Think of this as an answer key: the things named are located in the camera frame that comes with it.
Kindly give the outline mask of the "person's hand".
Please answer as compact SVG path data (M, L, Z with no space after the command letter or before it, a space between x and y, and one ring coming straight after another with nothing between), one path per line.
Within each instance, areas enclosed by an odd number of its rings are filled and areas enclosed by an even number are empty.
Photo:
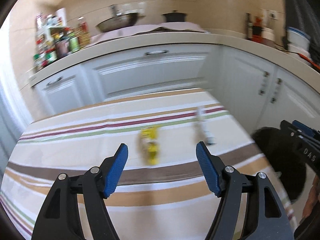
M302 213L303 219L308 217L309 215L311 215L314 206L316 205L317 201L319 200L317 186L318 186L317 183L313 183L313 185L310 189L310 192L309 192L309 195L308 195L308 198L307 198L307 201L304 206L303 213Z

